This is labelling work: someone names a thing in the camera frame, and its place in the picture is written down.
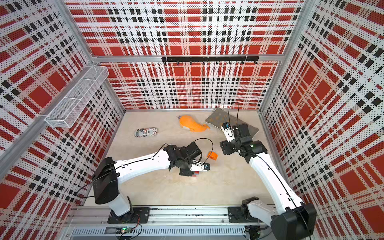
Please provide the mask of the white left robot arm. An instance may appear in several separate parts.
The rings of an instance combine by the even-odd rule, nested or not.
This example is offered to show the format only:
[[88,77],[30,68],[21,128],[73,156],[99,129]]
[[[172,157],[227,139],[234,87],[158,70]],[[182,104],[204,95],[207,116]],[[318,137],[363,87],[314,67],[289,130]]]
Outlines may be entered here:
[[94,200],[97,205],[107,205],[119,219],[134,214],[131,200],[120,192],[121,185],[141,175],[159,170],[180,169],[180,175],[192,177],[197,172],[209,171],[211,165],[198,161],[202,151],[192,142],[186,147],[164,144],[153,154],[114,161],[105,158],[92,178]]

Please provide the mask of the orange round lego piece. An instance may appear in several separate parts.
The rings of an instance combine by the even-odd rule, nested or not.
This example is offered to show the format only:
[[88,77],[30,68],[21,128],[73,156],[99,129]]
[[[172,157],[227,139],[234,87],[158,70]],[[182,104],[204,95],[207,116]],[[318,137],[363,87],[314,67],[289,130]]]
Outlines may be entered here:
[[215,152],[208,152],[207,158],[216,161],[218,158],[218,155]]

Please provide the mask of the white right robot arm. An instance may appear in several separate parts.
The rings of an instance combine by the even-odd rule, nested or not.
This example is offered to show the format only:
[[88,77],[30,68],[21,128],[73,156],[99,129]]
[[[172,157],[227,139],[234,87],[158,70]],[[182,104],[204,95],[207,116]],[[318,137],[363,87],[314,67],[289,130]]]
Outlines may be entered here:
[[241,216],[247,222],[263,222],[269,226],[277,240],[311,240],[317,211],[313,204],[306,204],[288,185],[261,141],[253,141],[249,126],[231,126],[225,122],[221,127],[226,140],[220,143],[224,155],[234,153],[243,157],[252,167],[269,194],[274,206],[264,204],[252,197],[242,201]]

